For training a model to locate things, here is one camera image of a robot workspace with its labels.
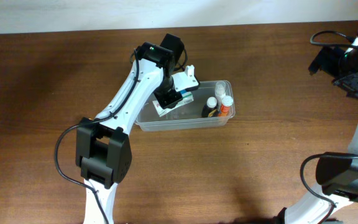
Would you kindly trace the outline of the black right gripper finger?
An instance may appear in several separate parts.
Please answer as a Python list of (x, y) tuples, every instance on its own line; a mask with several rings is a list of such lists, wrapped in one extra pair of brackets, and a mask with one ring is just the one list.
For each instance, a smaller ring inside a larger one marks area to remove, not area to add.
[(333, 85), (344, 90), (347, 97), (358, 100), (358, 80), (336, 80)]
[(310, 75), (314, 75), (315, 73), (317, 73), (319, 70), (321, 70), (321, 62), (318, 59), (314, 59), (309, 67), (308, 67), (308, 71), (310, 73)]

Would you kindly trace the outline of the clear plastic container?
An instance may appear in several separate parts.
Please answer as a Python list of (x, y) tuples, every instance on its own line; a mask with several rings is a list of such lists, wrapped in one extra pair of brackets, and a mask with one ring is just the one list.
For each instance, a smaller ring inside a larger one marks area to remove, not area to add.
[(235, 106), (230, 107), (226, 116), (204, 118), (201, 116), (207, 99), (215, 95), (215, 88), (221, 80), (204, 81), (197, 90), (184, 95), (185, 104), (170, 111), (157, 109), (157, 100), (151, 95), (135, 119), (135, 124), (143, 131), (169, 131), (177, 129), (212, 128), (224, 126), (233, 118)]

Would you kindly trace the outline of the black bottle white cap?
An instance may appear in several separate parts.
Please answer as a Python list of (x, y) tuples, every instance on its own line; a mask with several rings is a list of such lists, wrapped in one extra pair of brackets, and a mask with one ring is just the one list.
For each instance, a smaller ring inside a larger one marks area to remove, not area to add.
[(209, 97), (201, 112), (202, 118), (213, 117), (217, 112), (218, 101), (215, 97)]

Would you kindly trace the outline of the white translucent tube bottle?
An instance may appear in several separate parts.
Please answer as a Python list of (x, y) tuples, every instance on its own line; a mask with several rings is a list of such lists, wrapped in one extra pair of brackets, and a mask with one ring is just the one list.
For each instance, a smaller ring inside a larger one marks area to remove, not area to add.
[(215, 97), (217, 99), (218, 108), (221, 107), (223, 98), (226, 96), (226, 82), (218, 81), (215, 85)]

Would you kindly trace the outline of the orange tube white cap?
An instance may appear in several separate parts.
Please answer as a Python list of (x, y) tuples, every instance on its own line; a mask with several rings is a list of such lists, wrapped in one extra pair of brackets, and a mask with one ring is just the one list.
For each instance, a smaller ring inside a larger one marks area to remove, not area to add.
[(219, 107), (218, 116), (227, 116), (231, 110), (232, 105), (234, 104), (234, 99), (231, 96), (224, 96)]

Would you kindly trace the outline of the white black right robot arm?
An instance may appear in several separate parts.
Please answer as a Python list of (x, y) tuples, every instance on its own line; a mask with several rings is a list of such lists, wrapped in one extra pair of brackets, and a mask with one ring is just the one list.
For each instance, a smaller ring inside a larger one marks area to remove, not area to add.
[[(321, 51), (308, 70), (321, 70), (333, 77), (332, 83), (358, 99), (358, 30), (347, 37), (348, 44), (323, 43), (310, 38)], [(307, 193), (294, 205), (283, 208), (271, 223), (329, 223), (339, 209), (358, 202), (358, 124), (346, 153), (325, 152), (307, 157), (300, 167)]]

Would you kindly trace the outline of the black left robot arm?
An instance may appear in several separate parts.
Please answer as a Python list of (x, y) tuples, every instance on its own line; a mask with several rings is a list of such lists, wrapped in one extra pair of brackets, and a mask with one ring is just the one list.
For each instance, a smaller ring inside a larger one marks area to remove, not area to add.
[[(178, 63), (184, 53), (184, 43), (172, 34), (158, 45), (144, 42), (134, 50), (131, 71), (112, 101), (95, 119), (77, 124), (75, 164), (86, 189), (85, 223), (113, 222), (116, 189), (132, 162), (130, 131), (149, 97), (172, 109), (183, 99), (182, 90), (198, 87), (194, 68)], [(191, 78), (189, 86), (180, 75)]]

